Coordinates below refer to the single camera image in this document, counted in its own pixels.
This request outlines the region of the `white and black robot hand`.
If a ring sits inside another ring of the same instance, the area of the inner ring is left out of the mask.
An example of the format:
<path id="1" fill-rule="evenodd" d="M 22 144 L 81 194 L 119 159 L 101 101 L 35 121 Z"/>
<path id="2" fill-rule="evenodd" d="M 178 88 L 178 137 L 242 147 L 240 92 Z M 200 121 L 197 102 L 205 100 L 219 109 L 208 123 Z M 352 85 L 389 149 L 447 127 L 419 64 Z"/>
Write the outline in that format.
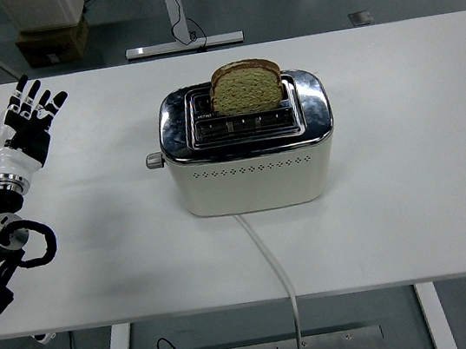
<path id="1" fill-rule="evenodd" d="M 28 80 L 20 78 L 0 119 L 0 189 L 15 187 L 19 193 L 26 193 L 32 175 L 44 166 L 50 126 L 68 96 L 40 93 L 41 82 L 28 87 Z"/>

